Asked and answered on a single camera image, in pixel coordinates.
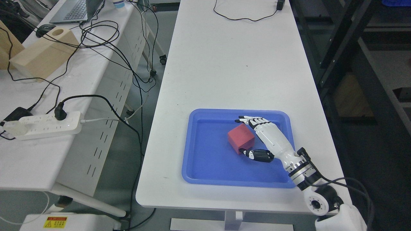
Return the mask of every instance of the yellow warning sticker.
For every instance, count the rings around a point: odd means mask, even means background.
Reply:
[[[43,228],[64,229],[67,217],[48,217]]]

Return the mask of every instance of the gray floor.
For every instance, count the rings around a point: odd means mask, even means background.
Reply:
[[[163,46],[166,53],[171,42],[174,23],[177,12],[158,12],[159,18],[159,36],[157,41]],[[148,15],[148,23],[155,32],[156,23],[153,15]],[[147,105],[144,107],[144,140],[148,138],[149,129],[151,127],[152,116],[157,101],[164,66],[158,62],[158,55],[154,56],[154,67],[157,70],[157,85],[150,91]],[[143,78],[148,77],[148,72],[145,70],[146,63],[144,59],[140,61],[138,74]],[[130,90],[128,103],[137,108],[139,106],[139,92],[136,87]],[[130,121],[134,127],[140,128],[139,117],[135,117]],[[133,201],[132,210],[132,225],[138,224],[144,220],[151,212],[152,208],[143,208],[137,204],[134,199],[134,192],[131,193],[134,178],[138,172],[140,164],[139,148],[137,136],[133,131],[125,126],[119,125],[115,133],[106,163],[100,177],[99,184],[96,189],[95,198],[107,202],[118,208],[129,210],[130,196]],[[57,199],[56,195],[49,194],[51,202]],[[0,215],[14,222],[23,221],[27,214],[39,213],[44,209],[46,200],[41,192],[16,192],[7,191],[0,192]],[[78,203],[72,203],[63,212],[76,213],[95,213],[103,214],[100,211],[83,206]],[[192,218],[192,219],[212,219],[223,220],[224,212],[222,211],[200,211],[200,210],[176,210],[176,209],[157,209],[152,219],[136,230],[142,231],[166,231],[170,228],[171,218]],[[270,214],[270,213],[247,213],[245,216],[246,222],[266,222],[279,224],[293,224],[295,231],[313,231],[314,220],[313,215],[291,215],[291,214]],[[127,228],[128,224],[123,222],[122,228]],[[0,230],[17,231],[19,226],[9,225],[0,220]]]

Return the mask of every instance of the white table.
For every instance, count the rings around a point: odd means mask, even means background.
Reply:
[[[63,3],[57,3],[40,24],[48,23]],[[136,70],[145,46],[140,13],[130,3],[126,3],[122,9],[116,9],[107,1],[96,22],[101,20],[113,20],[119,24],[121,37],[113,44],[125,53]],[[72,28],[76,24],[59,26]],[[80,29],[72,31],[79,40]],[[100,27],[92,32],[108,39],[114,30]],[[29,46],[36,39],[32,33],[24,46]],[[112,50],[106,47],[95,49],[124,65]],[[64,69],[65,64],[52,73],[48,80],[59,76]],[[24,78],[16,70],[12,73],[16,79]],[[67,74],[54,83],[62,87],[59,101],[72,95],[100,94],[108,98],[116,111],[121,113],[132,83],[132,73],[90,49],[80,49],[71,58]],[[5,118],[18,106],[30,107],[46,85],[46,82],[36,81],[12,82],[8,73],[1,71],[0,118]],[[50,86],[32,113],[45,114],[54,105],[56,94],[57,88]],[[106,102],[98,98],[72,99],[66,103],[65,111],[81,111],[86,119],[115,118]],[[49,191],[72,197],[74,201],[118,217],[125,216],[125,211],[93,198],[116,126],[117,122],[99,121],[84,124],[77,135],[27,141],[0,139],[0,189]]]
[[[232,18],[272,14],[271,0],[219,1]],[[187,183],[181,175],[188,117],[198,108],[280,110],[327,178],[342,177],[334,143],[288,1],[256,23],[228,21],[214,0],[182,0],[136,200],[144,207],[310,213],[297,188]],[[348,190],[338,194],[351,203]]]

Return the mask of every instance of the red cube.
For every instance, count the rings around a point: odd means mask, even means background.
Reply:
[[[240,148],[250,149],[254,146],[255,136],[245,124],[241,124],[240,126],[229,131],[227,135],[229,143],[237,154],[240,154]]]

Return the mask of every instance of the robotic arm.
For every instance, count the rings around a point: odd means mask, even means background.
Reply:
[[[366,231],[367,226],[358,209],[344,204],[337,191],[322,178],[311,164],[311,159],[304,148],[294,151],[290,142],[278,127],[262,117],[239,116],[236,122],[249,125],[266,145],[268,150],[240,149],[252,160],[271,162],[274,157],[281,160],[284,169],[295,185],[304,193],[306,205],[312,213],[319,216],[315,221],[317,231]],[[337,215],[327,218],[325,215],[338,210]]]

